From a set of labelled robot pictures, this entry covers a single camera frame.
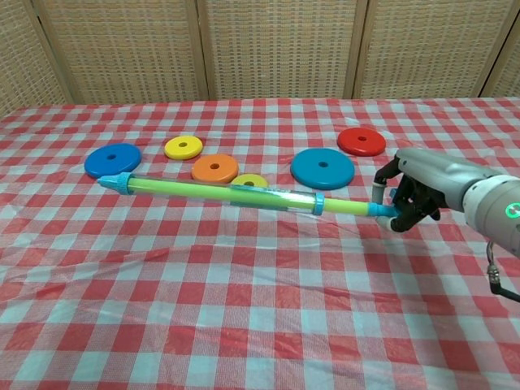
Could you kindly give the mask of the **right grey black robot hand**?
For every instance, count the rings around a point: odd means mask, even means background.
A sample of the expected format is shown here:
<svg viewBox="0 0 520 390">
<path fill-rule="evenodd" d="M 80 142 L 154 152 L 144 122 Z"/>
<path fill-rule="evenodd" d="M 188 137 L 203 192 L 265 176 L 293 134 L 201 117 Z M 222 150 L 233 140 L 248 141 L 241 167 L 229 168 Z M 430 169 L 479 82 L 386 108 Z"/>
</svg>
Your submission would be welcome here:
<svg viewBox="0 0 520 390">
<path fill-rule="evenodd" d="M 442 209 L 462 212 L 466 192 L 499 174 L 490 167 L 431 149 L 399 149 L 392 161 L 375 173 L 372 184 L 372 201 L 381 204 L 388 180 L 402 176 L 392 196 L 399 215 L 381 216 L 376 222 L 382 228 L 401 233 L 427 216 L 439 220 Z"/>
</svg>

